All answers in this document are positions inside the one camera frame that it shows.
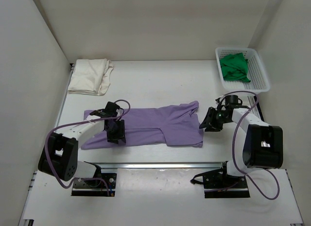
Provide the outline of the purple t-shirt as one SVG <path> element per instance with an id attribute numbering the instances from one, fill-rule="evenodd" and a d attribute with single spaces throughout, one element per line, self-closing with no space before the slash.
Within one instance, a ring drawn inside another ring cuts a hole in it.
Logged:
<path id="1" fill-rule="evenodd" d="M 203 130 L 196 111 L 198 101 L 160 108 L 132 108 L 123 116 L 126 142 L 113 144 L 102 131 L 89 139 L 83 150 L 121 148 L 153 144 L 170 147 L 203 146 Z"/>

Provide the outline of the cream white t-shirt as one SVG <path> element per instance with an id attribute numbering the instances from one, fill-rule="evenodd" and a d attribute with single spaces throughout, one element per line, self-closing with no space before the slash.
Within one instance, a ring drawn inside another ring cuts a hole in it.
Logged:
<path id="1" fill-rule="evenodd" d="M 78 59 L 70 79 L 68 93 L 103 96 L 110 87 L 114 66 L 108 59 Z"/>

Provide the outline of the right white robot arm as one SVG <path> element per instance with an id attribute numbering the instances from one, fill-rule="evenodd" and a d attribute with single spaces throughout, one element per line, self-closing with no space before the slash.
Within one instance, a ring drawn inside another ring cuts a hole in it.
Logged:
<path id="1" fill-rule="evenodd" d="M 237 95 L 226 95 L 209 107 L 199 128 L 220 132 L 224 124 L 234 122 L 232 159 L 225 164 L 230 176 L 243 176 L 262 169 L 277 169 L 283 164 L 283 130 L 262 121 L 243 105 Z"/>

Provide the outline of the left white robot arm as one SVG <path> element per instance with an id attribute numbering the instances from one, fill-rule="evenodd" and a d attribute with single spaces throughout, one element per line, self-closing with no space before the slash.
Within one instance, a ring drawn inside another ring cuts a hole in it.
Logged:
<path id="1" fill-rule="evenodd" d="M 117 102 L 107 102 L 105 108 L 89 112 L 82 122 L 59 126 L 48 133 L 38 163 L 38 170 L 53 175 L 59 182 L 70 181 L 77 172 L 81 178 L 96 180 L 97 167 L 80 162 L 78 150 L 95 135 L 105 132 L 112 144 L 125 144 L 125 122 L 122 116 L 129 112 Z"/>

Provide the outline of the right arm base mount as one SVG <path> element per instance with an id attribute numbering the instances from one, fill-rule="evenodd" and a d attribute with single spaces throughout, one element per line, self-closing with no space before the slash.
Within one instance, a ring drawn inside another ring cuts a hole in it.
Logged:
<path id="1" fill-rule="evenodd" d="M 195 175 L 190 183 L 203 185 L 206 199 L 250 198 L 246 179 L 229 175 L 226 163 L 221 168 Z"/>

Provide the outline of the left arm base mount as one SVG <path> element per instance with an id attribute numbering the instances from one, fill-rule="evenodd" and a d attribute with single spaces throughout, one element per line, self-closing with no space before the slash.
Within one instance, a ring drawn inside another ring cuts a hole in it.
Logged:
<path id="1" fill-rule="evenodd" d="M 80 197 L 114 197 L 116 194 L 117 170 L 107 171 L 95 163 L 88 163 L 95 167 L 92 178 L 95 180 L 75 180 L 72 185 L 71 196 Z"/>

